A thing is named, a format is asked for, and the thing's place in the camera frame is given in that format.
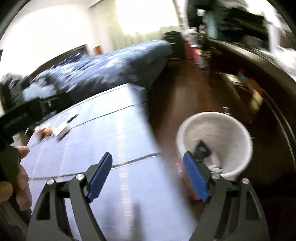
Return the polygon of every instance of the blue gripper pad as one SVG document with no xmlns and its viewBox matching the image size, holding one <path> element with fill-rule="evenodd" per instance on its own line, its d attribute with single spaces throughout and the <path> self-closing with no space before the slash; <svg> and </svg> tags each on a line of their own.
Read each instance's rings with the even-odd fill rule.
<svg viewBox="0 0 296 241">
<path fill-rule="evenodd" d="M 87 194 L 89 202 L 92 202 L 99 196 L 111 167 L 112 155 L 108 153 L 89 182 L 89 192 Z"/>
<path fill-rule="evenodd" d="M 204 202 L 210 197 L 207 192 L 207 181 L 204 176 L 200 173 L 198 167 L 195 164 L 195 160 L 189 153 L 185 153 L 183 156 L 183 162 L 185 170 L 191 180 L 195 193 Z"/>
</svg>

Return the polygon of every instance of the metal screw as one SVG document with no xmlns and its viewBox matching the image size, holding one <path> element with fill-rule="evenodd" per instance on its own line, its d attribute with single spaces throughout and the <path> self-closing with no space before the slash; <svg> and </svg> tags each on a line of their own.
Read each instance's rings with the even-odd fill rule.
<svg viewBox="0 0 296 241">
<path fill-rule="evenodd" d="M 82 180 L 83 178 L 84 178 L 84 175 L 81 174 L 81 173 L 79 173 L 79 174 L 76 175 L 76 179 L 77 180 Z"/>
<path fill-rule="evenodd" d="M 250 183 L 249 179 L 247 179 L 247 178 L 243 178 L 243 179 L 242 179 L 242 182 L 243 182 L 244 184 L 249 184 L 249 183 Z"/>
<path fill-rule="evenodd" d="M 216 172 L 213 172 L 212 173 L 212 178 L 219 179 L 220 178 L 220 174 L 219 173 L 216 173 Z"/>
<path fill-rule="evenodd" d="M 224 114 L 232 115 L 231 112 L 230 112 L 230 108 L 229 107 L 223 106 L 223 109 L 224 109 Z"/>
<path fill-rule="evenodd" d="M 49 179 L 49 180 L 47 181 L 47 184 L 48 184 L 48 185 L 52 185 L 52 184 L 54 184 L 54 180 L 53 180 L 53 179 Z"/>
</svg>

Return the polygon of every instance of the orange object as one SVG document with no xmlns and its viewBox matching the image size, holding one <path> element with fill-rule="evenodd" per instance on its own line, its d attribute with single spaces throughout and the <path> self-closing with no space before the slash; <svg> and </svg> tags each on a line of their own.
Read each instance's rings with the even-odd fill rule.
<svg viewBox="0 0 296 241">
<path fill-rule="evenodd" d="M 102 54 L 102 53 L 103 53 L 103 50 L 102 50 L 101 45 L 96 46 L 96 47 L 94 48 L 94 52 L 95 52 L 96 54 Z"/>
<path fill-rule="evenodd" d="M 42 128 L 41 130 L 38 130 L 38 136 L 40 138 L 50 136 L 51 134 L 52 134 L 52 129 L 51 128 Z"/>
</svg>

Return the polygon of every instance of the white bowl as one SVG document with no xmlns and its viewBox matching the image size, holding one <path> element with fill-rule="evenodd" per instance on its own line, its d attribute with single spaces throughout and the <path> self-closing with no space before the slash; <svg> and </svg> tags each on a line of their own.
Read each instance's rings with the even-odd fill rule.
<svg viewBox="0 0 296 241">
<path fill-rule="evenodd" d="M 219 112 L 202 112 L 187 118 L 179 127 L 176 143 L 180 158 L 194 153 L 199 140 L 215 152 L 222 176 L 235 180 L 250 163 L 253 143 L 249 132 L 237 119 Z"/>
</svg>

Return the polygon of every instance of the finger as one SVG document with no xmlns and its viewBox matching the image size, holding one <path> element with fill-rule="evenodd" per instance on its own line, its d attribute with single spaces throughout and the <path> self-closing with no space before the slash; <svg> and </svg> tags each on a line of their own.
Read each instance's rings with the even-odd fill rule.
<svg viewBox="0 0 296 241">
<path fill-rule="evenodd" d="M 0 203 L 7 201 L 13 193 L 13 188 L 9 182 L 0 182 Z"/>
<path fill-rule="evenodd" d="M 22 165 L 18 165 L 19 172 L 17 174 L 17 185 L 20 189 L 24 190 L 29 181 L 29 176 Z"/>
<path fill-rule="evenodd" d="M 19 159 L 23 159 L 25 156 L 27 156 L 30 152 L 29 148 L 27 146 L 17 146 L 19 150 Z"/>
<path fill-rule="evenodd" d="M 19 190 L 17 192 L 16 201 L 21 211 L 28 210 L 32 206 L 32 195 L 28 183 L 24 190 Z"/>
</svg>

